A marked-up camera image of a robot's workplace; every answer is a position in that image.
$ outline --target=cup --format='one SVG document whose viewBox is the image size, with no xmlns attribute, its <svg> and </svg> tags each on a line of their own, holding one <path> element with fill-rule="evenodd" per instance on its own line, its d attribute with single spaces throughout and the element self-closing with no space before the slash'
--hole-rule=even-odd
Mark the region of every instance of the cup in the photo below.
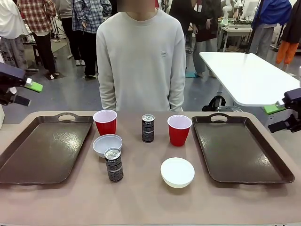
<svg viewBox="0 0 301 226">
<path fill-rule="evenodd" d="M 117 113 L 112 110 L 102 110 L 93 115 L 99 134 L 115 134 Z"/>
<path fill-rule="evenodd" d="M 170 143 L 176 147 L 183 146 L 192 125 L 190 118 L 184 115 L 173 115 L 167 120 Z"/>
</svg>

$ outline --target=blue plaid shirt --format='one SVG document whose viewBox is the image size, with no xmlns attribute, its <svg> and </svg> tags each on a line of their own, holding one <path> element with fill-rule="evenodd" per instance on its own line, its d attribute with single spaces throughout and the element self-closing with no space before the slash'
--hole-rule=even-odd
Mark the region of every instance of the blue plaid shirt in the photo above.
<svg viewBox="0 0 301 226">
<path fill-rule="evenodd" d="M 109 0 L 72 0 L 73 30 L 96 33 L 103 18 L 110 16 L 111 11 Z"/>
</svg>

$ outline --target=red plaid shirt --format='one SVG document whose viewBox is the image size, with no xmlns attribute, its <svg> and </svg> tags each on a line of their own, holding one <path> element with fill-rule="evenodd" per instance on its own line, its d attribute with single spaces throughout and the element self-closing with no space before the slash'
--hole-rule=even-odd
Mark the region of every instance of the red plaid shirt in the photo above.
<svg viewBox="0 0 301 226">
<path fill-rule="evenodd" d="M 52 0 L 18 0 L 18 7 L 32 32 L 51 30 L 49 18 L 56 16 L 55 4 Z"/>
</svg>

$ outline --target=black can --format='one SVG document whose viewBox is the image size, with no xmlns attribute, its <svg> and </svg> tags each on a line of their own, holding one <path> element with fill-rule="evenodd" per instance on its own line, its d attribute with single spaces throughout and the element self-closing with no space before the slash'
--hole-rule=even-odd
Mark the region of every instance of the black can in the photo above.
<svg viewBox="0 0 301 226">
<path fill-rule="evenodd" d="M 155 137 L 155 116 L 145 114 L 142 116 L 142 141 L 150 143 Z"/>
<path fill-rule="evenodd" d="M 121 151 L 117 148 L 110 148 L 104 153 L 107 163 L 109 179 L 119 181 L 123 178 L 123 168 L 121 162 Z"/>
</svg>

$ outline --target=brown tray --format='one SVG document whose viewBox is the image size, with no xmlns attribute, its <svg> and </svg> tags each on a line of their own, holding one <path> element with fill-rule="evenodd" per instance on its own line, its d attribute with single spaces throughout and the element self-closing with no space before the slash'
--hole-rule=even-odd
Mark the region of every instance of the brown tray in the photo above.
<svg viewBox="0 0 301 226">
<path fill-rule="evenodd" d="M 61 120 L 64 115 L 75 120 Z M 63 182 L 92 123 L 93 117 L 72 113 L 35 118 L 0 156 L 0 184 Z"/>
<path fill-rule="evenodd" d="M 225 121 L 212 121 L 223 116 Z M 210 177 L 236 184 L 282 184 L 294 175 L 247 117 L 214 113 L 193 117 Z"/>
</svg>

